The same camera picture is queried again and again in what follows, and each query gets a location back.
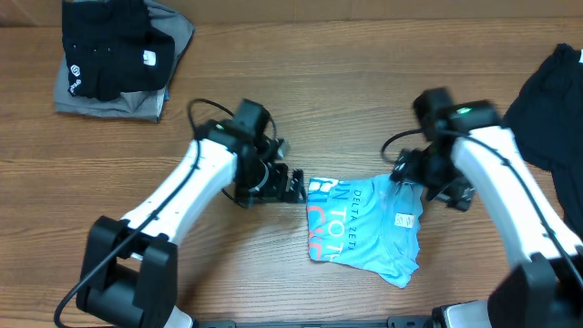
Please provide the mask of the light blue t-shirt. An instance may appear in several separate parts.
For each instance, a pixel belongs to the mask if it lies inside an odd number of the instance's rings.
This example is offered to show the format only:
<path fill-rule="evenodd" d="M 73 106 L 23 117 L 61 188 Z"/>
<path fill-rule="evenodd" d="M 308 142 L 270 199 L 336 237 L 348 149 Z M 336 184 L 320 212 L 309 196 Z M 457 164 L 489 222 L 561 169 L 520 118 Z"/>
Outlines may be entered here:
<path fill-rule="evenodd" d="M 406 287 L 418 269 L 422 194 L 421 185 L 397 183 L 388 174 L 310 179 L 310 258 L 375 272 L 396 287 Z"/>

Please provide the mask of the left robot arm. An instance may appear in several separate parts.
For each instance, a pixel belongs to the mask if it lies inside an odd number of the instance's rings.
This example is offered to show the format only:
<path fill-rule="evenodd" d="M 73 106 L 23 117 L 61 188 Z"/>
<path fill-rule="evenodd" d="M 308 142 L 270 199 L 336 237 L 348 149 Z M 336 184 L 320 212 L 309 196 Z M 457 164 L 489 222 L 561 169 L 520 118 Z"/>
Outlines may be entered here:
<path fill-rule="evenodd" d="M 114 327 L 195 326 L 177 305 L 178 250 L 214 197 L 232 186 L 229 198 L 243 209 L 306 201 L 302 171 L 282 163 L 287 141 L 265 133 L 274 125 L 248 99 L 226 119 L 194 125 L 185 156 L 146 200 L 94 223 L 68 300 Z"/>

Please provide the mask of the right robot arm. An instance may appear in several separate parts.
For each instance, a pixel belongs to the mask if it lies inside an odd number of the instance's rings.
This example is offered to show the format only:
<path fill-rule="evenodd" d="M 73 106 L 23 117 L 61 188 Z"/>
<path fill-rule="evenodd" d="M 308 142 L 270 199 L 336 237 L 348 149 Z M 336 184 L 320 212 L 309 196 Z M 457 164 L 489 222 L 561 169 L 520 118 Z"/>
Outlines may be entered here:
<path fill-rule="evenodd" d="M 402 150 L 391 179 L 414 182 L 428 200 L 468 210 L 482 201 L 503 242 L 510 273 L 487 299 L 398 317 L 403 327 L 582 328 L 582 241 L 550 205 L 514 134 L 488 100 L 456 104 L 445 87 L 412 105 L 426 149 Z"/>

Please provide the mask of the black garment at right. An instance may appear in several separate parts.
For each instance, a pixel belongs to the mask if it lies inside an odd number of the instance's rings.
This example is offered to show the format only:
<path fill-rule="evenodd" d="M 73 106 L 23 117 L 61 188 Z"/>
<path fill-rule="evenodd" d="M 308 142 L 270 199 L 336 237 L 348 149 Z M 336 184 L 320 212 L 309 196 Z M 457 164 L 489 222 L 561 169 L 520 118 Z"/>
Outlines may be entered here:
<path fill-rule="evenodd" d="M 558 44 L 503 118 L 523 159 L 549 171 L 564 221 L 582 234 L 582 52 Z"/>

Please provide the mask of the grey folded garment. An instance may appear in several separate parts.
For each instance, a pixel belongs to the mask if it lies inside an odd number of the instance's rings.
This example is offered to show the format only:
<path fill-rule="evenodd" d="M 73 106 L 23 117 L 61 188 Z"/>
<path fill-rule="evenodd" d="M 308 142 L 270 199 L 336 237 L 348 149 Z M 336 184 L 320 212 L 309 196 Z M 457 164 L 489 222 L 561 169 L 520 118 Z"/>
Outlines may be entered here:
<path fill-rule="evenodd" d="M 166 101 L 169 85 L 186 48 L 193 37 L 194 25 L 180 12 L 156 1 L 142 0 L 147 5 L 151 24 L 171 36 L 175 42 L 172 71 L 166 86 L 156 91 L 122 93 L 110 101 L 95 98 L 73 97 L 68 91 L 65 55 L 61 62 L 54 87 L 56 111 L 101 118 L 136 118 L 159 122 Z"/>

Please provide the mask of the black folded garment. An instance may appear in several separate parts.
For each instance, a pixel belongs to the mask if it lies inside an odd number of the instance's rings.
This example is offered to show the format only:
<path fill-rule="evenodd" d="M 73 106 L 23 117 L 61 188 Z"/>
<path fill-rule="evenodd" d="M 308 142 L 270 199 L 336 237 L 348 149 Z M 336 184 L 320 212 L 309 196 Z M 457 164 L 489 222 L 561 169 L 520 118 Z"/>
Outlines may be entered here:
<path fill-rule="evenodd" d="M 151 24 L 142 0 L 64 1 L 62 32 L 73 97 L 110 101 L 169 81 L 175 42 Z"/>

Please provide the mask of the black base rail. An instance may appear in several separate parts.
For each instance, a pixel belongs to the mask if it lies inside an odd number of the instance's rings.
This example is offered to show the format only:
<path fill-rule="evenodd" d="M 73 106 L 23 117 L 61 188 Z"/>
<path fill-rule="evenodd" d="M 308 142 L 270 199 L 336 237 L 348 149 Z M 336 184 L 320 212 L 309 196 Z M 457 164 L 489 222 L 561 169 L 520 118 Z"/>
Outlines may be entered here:
<path fill-rule="evenodd" d="M 339 320 L 237 323 L 235 321 L 196 320 L 194 328 L 445 328 L 446 325 L 431 315 L 391 316 L 383 320 Z"/>

